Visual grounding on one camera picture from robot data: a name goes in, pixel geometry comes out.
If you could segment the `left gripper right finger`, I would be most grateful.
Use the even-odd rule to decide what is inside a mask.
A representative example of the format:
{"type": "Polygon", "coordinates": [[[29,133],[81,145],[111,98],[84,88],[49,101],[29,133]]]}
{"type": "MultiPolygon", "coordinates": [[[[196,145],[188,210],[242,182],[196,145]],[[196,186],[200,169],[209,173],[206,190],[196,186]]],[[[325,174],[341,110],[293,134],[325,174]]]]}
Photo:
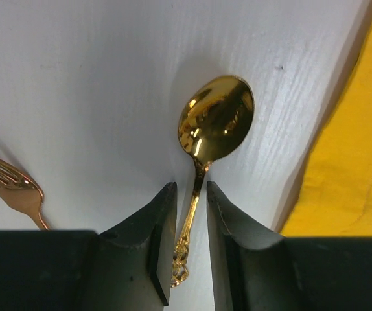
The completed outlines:
{"type": "Polygon", "coordinates": [[[372,310],[372,237],[289,238],[207,183],[217,310],[372,310]]]}

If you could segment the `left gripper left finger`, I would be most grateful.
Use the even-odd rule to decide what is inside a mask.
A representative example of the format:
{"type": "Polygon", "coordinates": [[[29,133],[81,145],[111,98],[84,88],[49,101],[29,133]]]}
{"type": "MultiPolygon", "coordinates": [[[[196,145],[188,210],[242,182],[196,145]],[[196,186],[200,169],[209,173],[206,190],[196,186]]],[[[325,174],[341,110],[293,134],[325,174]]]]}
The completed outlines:
{"type": "Polygon", "coordinates": [[[162,310],[177,185],[103,233],[0,231],[0,310],[162,310]]]}

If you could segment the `yellow pikachu cloth placemat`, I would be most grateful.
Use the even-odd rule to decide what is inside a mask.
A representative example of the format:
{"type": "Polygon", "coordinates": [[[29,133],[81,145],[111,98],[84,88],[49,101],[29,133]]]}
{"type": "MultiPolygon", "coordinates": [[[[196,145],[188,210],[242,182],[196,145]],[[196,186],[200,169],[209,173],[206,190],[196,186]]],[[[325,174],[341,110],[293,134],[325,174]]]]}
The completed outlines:
{"type": "Polygon", "coordinates": [[[284,236],[372,236],[372,26],[307,161],[284,236]]]}

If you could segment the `gold spoon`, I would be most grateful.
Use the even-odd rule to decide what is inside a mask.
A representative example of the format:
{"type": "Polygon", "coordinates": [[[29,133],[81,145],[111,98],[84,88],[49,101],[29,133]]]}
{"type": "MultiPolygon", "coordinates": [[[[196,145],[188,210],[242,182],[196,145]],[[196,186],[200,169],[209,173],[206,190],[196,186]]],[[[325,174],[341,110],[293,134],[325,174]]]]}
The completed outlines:
{"type": "Polygon", "coordinates": [[[247,136],[255,113],[249,84],[236,75],[218,76],[186,103],[178,123],[178,141],[195,169],[192,198],[180,237],[174,247],[171,287],[189,276],[187,259],[191,229],[203,181],[213,162],[234,152],[247,136]]]}

